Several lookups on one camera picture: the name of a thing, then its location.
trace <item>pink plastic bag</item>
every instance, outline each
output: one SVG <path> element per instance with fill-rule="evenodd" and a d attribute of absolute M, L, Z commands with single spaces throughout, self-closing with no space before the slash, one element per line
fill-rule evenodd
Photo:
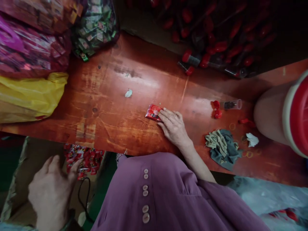
<path fill-rule="evenodd" d="M 62 34 L 80 19 L 87 0 L 1 0 L 0 11 L 47 34 Z"/>
<path fill-rule="evenodd" d="M 64 72 L 71 51 L 70 31 L 46 35 L 0 14 L 0 75 L 42 78 Z"/>

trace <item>beige cloth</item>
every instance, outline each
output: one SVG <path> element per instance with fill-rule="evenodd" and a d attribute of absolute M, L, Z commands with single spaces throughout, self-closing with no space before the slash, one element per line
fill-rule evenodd
<path fill-rule="evenodd" d="M 227 143 L 223 135 L 220 133 L 220 130 L 213 131 L 205 136 L 207 140 L 205 145 L 209 148 L 217 148 L 222 154 L 223 158 L 228 155 Z"/>

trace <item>black cable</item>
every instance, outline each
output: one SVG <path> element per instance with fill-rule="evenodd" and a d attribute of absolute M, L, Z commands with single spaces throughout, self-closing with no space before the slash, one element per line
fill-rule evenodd
<path fill-rule="evenodd" d="M 88 187 L 88 194 L 87 194 L 87 198 L 86 198 L 86 205 L 84 205 L 80 199 L 80 189 L 81 189 L 81 186 L 83 184 L 83 182 L 88 179 L 89 181 L 89 187 Z M 84 178 L 79 186 L 79 190 L 78 190 L 78 200 L 79 200 L 79 203 L 81 204 L 81 206 L 83 207 L 84 211 L 85 211 L 85 214 L 86 214 L 86 219 L 91 222 L 91 223 L 94 223 L 93 219 L 90 217 L 90 215 L 88 214 L 88 211 L 87 211 L 87 205 L 88 205 L 88 200 L 89 200 L 89 194 L 90 194 L 90 188 L 91 188 L 91 181 L 88 177 Z"/>

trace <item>plastic bucket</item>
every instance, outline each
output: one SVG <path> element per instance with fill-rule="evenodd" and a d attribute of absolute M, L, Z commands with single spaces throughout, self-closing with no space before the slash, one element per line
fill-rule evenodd
<path fill-rule="evenodd" d="M 264 136 L 308 158 L 308 70 L 297 81 L 265 92 L 254 108 L 254 121 Z"/>

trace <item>purple shirt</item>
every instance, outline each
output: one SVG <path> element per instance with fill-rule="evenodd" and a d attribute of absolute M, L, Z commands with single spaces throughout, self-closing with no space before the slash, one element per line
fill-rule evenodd
<path fill-rule="evenodd" d="M 269 230 L 232 189 L 171 153 L 119 159 L 91 231 Z"/>

